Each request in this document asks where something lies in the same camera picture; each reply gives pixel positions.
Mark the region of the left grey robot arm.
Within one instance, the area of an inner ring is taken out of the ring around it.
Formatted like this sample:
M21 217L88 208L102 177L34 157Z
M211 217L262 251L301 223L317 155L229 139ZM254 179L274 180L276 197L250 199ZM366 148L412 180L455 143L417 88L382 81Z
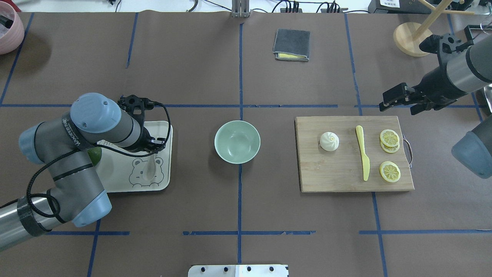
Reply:
M167 137L152 137L145 112L163 103L135 95L117 102L100 93L81 95L61 117L21 133L19 148L41 164L23 196L1 206L1 251L48 234L67 222L84 227L109 214L107 191L88 151L102 140L129 157L165 149Z

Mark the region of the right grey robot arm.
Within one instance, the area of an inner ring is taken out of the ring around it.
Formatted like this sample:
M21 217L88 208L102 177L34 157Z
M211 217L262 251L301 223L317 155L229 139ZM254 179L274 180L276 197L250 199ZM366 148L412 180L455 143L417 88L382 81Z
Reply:
M411 114L441 110L460 97L485 88L492 82L491 37L477 43L461 41L452 34L431 35L419 44L423 52L438 57L438 67L426 73L413 87L401 83L383 93L381 112L411 105ZM492 175L492 121L487 117L467 132L452 148L452 155L482 179Z

